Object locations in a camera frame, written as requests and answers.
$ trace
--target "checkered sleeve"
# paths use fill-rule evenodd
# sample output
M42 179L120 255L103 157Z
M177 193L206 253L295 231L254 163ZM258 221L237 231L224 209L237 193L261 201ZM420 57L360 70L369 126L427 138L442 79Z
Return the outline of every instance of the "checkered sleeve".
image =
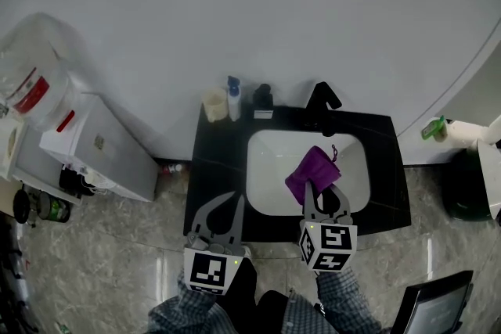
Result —
M148 333L199 334L217 297L186 288L184 272L178 277L179 295L148 313Z
M322 273L316 281L326 319L338 332L383 332L381 324L371 315L351 268L342 273Z

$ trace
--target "sink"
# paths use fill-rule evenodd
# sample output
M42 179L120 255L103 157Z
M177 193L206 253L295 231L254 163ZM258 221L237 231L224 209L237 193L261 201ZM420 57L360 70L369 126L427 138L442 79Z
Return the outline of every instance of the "sink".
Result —
M302 205L285 179L314 145L332 158L332 144L341 170L341 178L334 184L348 197L352 213L362 210L370 197L369 172L362 143L355 136L273 130L256 132L247 146L247 198L253 208L269 216L301 216Z

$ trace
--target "purple pouch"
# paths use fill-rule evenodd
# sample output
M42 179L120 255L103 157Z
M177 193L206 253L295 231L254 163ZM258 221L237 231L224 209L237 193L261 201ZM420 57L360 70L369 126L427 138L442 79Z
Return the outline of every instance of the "purple pouch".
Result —
M341 176L336 164L318 146L313 146L297 169L285 179L285 184L300 205L305 204L306 181L311 180L321 192Z

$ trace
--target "person's leg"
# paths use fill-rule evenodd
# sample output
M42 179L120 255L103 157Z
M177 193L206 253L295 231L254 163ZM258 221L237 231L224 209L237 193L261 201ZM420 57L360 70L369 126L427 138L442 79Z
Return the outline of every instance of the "person's leg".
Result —
M218 296L217 303L225 310L238 333L253 332L251 322L256 309L254 294L257 281L258 273L252 262L244 258L226 295Z
M264 334L279 334L282 331L283 316L289 298L276 291L268 291L259 300L256 307L257 320L266 322L266 325L260 327L260 331Z

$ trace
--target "black countertop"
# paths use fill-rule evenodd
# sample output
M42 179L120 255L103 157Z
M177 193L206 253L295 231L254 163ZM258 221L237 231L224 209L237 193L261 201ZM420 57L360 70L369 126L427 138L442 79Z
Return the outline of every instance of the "black countertop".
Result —
M330 111L336 132L354 135L363 145L369 172L370 199L367 206L351 214L359 235L373 234L411 224L409 195L402 157L391 118L375 114ZM236 191L233 201L209 216L209 228L221 234L231 227L236 201L246 197L243 242L296 242L301 216L268 216L256 211L246 195L247 143L261 130L319 131L305 126L305 110L276 106L271 120L255 120L248 105L242 117L209 123L200 110L190 172L184 234L198 209L214 197Z

